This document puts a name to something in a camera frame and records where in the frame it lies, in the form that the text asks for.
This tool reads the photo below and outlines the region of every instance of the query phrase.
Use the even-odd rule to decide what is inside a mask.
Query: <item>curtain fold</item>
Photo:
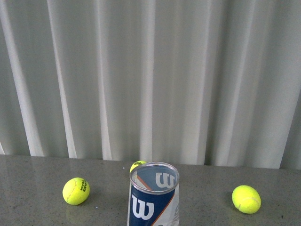
[[[0,0],[0,154],[301,169],[298,0]]]

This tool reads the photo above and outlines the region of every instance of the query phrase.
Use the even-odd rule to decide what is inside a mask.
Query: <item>tennis ball can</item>
[[[127,226],[179,225],[179,172],[167,163],[149,162],[130,172]]]

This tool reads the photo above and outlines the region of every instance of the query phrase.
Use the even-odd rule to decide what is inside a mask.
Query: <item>table surface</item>
[[[132,162],[0,155],[0,222],[20,226],[125,226]],[[301,171],[173,164],[180,173],[181,226],[301,225]],[[62,196],[71,178],[91,188],[78,206]],[[255,214],[235,209],[238,185],[253,186]]]

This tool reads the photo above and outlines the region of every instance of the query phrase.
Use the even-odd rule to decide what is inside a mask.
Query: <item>w logo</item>
[[[151,202],[147,202],[146,205],[149,207],[149,213],[145,215],[145,202],[137,199],[134,195],[132,195],[133,198],[133,213],[135,217],[142,218],[143,220],[148,220],[152,217],[154,214],[154,204]],[[137,212],[137,203],[139,203],[139,211]]]
[[[168,173],[156,173],[156,184],[160,188],[172,188],[174,186],[174,176],[169,175]]]

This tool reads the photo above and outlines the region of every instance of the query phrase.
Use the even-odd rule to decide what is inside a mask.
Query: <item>yellow tennis ball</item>
[[[139,165],[142,165],[142,164],[145,164],[146,161],[137,161],[137,162],[134,162],[134,164],[132,165],[131,169],[130,169],[130,172],[133,170],[133,168],[139,166]]]
[[[81,204],[87,199],[89,193],[89,183],[83,178],[73,178],[63,188],[63,197],[70,205]]]
[[[232,193],[232,201],[239,211],[247,214],[256,213],[261,206],[258,192],[248,185],[235,188]]]

